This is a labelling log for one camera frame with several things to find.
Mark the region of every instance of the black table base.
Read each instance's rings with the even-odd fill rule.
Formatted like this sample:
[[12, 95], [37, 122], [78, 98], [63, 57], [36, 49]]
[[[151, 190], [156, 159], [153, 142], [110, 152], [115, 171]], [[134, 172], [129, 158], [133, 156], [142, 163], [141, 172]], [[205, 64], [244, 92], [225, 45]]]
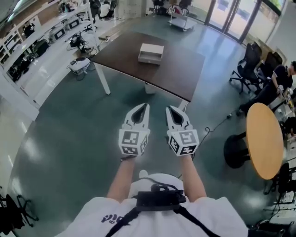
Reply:
[[249, 151], [244, 141], [246, 133], [231, 135], [224, 144], [224, 158], [231, 168], [241, 167], [245, 161], [250, 160]]

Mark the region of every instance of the brown table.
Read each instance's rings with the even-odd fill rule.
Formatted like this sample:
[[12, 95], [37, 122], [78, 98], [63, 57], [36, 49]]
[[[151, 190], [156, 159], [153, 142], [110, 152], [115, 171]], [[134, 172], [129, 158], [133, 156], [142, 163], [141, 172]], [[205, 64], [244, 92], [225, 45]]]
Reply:
[[[138, 62], [142, 43], [164, 46], [160, 65]], [[183, 109], [192, 100], [203, 69], [204, 56], [174, 46], [166, 40], [129, 31], [108, 44], [91, 61], [95, 62], [107, 94], [110, 94], [110, 90], [100, 65], [174, 94], [182, 99], [180, 107]]]
[[279, 122], [269, 107], [256, 103], [248, 111], [246, 126], [246, 132], [226, 140], [225, 160], [233, 168], [251, 160], [260, 177], [272, 179], [280, 170], [284, 155]]

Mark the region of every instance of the round table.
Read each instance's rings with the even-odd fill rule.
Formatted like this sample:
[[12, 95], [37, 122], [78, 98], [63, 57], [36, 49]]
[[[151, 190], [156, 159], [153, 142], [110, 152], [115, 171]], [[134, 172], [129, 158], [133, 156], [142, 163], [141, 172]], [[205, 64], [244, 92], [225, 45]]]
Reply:
[[248, 111], [246, 126], [246, 132], [227, 138], [224, 144], [226, 163], [232, 168], [239, 168], [245, 161], [251, 160], [263, 179], [272, 179], [281, 168], [284, 154], [278, 120], [270, 108], [256, 103]]

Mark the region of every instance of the round wooden tabletop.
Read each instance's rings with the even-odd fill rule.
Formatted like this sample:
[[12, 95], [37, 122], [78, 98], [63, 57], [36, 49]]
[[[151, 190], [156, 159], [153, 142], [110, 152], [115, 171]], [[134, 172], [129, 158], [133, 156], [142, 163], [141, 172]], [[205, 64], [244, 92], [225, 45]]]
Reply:
[[247, 114], [247, 147], [257, 173], [266, 180], [279, 171], [284, 155], [284, 141], [278, 120], [264, 104], [252, 105]]

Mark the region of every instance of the wooden tabletop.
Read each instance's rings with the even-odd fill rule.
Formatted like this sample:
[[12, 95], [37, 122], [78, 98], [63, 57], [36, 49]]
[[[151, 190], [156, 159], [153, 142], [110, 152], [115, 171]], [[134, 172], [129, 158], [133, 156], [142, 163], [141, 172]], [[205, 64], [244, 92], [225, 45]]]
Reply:
[[283, 161], [284, 142], [278, 120], [264, 104], [252, 105], [247, 114], [247, 146], [257, 173], [272, 179]]
[[[164, 46], [160, 65], [138, 62], [142, 43]], [[174, 46], [166, 40], [129, 31], [108, 44], [91, 61], [133, 76], [190, 102], [203, 69], [204, 56]]]

